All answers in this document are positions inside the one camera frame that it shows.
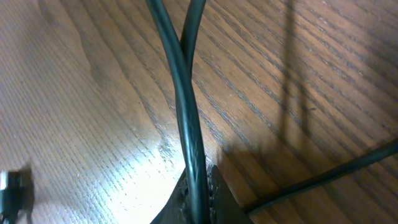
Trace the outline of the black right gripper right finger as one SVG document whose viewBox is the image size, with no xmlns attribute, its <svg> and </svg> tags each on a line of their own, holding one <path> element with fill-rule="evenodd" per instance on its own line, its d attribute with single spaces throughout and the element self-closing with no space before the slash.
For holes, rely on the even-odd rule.
<svg viewBox="0 0 398 224">
<path fill-rule="evenodd" d="M 217 166 L 207 173 L 210 220 L 214 224 L 253 224 L 242 211 Z"/>
</svg>

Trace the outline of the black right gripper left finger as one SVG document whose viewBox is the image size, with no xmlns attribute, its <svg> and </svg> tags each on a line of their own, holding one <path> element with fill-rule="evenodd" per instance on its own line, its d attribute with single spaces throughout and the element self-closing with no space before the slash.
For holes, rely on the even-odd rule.
<svg viewBox="0 0 398 224">
<path fill-rule="evenodd" d="M 183 170 L 167 203 L 150 224 L 192 224 L 191 194 Z"/>
</svg>

